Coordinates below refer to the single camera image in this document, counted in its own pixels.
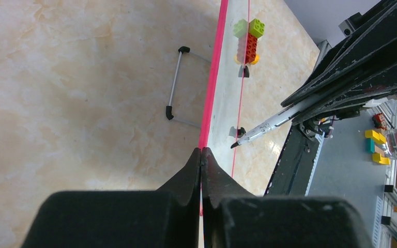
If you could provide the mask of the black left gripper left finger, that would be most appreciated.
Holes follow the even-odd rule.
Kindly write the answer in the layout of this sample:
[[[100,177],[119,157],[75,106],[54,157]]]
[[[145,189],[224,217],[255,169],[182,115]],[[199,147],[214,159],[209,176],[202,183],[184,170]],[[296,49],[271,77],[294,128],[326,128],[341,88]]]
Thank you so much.
[[[197,247],[201,150],[153,191],[61,191],[40,206],[23,247]]]

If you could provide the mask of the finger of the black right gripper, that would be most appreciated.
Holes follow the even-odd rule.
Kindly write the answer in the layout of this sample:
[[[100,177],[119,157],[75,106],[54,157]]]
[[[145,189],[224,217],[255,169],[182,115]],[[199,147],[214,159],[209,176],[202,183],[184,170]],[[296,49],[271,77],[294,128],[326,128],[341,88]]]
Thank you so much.
[[[359,67],[338,81],[330,83],[318,100],[301,111],[293,120],[293,125],[322,115],[363,106],[372,99],[380,99],[397,94],[397,63],[370,63]]]
[[[354,31],[327,52],[306,82],[282,102],[296,104],[320,95],[328,107],[348,99],[397,93],[397,1],[380,1],[351,17]]]

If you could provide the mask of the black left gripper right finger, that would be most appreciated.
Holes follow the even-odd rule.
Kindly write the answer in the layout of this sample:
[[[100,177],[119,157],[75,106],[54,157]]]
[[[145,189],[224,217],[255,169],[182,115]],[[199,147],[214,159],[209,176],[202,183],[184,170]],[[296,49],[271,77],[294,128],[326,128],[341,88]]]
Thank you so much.
[[[358,211],[337,197],[255,196],[201,152],[205,247],[372,247]]]

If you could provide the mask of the white whiteboard marker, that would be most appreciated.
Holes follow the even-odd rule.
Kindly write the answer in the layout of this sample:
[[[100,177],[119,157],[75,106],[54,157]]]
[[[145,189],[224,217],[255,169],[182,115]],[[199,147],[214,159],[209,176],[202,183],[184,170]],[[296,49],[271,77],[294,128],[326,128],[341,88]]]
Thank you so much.
[[[241,138],[239,138],[235,143],[231,145],[231,149],[245,143],[252,142],[253,140],[263,136],[267,132],[276,129],[277,127],[283,125],[290,120],[293,120],[303,111],[311,107],[315,102],[317,102],[315,97],[310,97],[293,106],[285,108],[284,110],[271,116],[270,118],[256,126],[254,129],[245,133]]]

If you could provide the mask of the pink framed whiteboard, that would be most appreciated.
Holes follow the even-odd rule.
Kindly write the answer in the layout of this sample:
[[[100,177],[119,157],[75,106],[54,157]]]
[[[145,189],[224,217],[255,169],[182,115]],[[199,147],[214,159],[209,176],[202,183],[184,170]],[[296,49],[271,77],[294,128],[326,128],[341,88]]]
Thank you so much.
[[[250,1],[221,1],[213,45],[199,148],[208,147],[220,167],[234,174],[237,129],[244,84],[244,55],[246,46],[239,44],[235,32],[246,32],[250,20]]]

